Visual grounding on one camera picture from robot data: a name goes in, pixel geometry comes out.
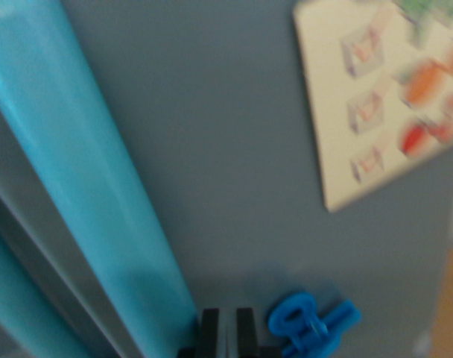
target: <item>fridge magnet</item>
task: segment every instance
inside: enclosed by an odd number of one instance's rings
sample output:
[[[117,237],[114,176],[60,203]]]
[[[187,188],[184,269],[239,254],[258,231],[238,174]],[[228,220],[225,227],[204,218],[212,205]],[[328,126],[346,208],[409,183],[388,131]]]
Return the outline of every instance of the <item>fridge magnet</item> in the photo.
[[[453,0],[294,8],[326,208],[453,145]]]

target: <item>wooden floor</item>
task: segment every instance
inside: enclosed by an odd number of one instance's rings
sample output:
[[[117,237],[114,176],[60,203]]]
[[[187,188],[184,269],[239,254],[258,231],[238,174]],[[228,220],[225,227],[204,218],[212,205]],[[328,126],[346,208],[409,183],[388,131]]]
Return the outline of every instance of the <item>wooden floor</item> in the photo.
[[[453,251],[449,255],[432,342],[430,358],[453,358]]]

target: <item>blue plastic clip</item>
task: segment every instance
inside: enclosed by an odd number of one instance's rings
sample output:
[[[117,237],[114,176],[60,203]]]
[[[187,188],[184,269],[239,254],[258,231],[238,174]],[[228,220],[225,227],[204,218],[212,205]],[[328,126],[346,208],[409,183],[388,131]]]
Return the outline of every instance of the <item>blue plastic clip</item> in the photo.
[[[340,344],[340,335],[361,320],[361,313],[351,301],[344,301],[319,318],[316,301],[307,292],[296,293],[280,303],[268,319],[275,336],[291,342],[282,349],[284,358],[327,358]]]

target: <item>food illustration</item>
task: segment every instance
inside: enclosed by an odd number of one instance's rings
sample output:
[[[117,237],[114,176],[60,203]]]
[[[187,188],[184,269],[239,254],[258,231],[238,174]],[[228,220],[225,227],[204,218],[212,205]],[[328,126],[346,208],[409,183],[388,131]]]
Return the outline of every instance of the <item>food illustration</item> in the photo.
[[[294,21],[328,210],[453,145],[453,0],[304,1]]]

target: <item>teal handle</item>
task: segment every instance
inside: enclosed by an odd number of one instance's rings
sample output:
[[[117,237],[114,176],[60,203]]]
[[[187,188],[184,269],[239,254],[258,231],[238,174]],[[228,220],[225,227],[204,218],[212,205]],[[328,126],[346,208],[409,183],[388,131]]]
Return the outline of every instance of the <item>teal handle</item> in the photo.
[[[195,306],[58,1],[0,0],[0,109],[140,351],[175,357]]]
[[[91,357],[1,238],[0,325],[33,357]]]

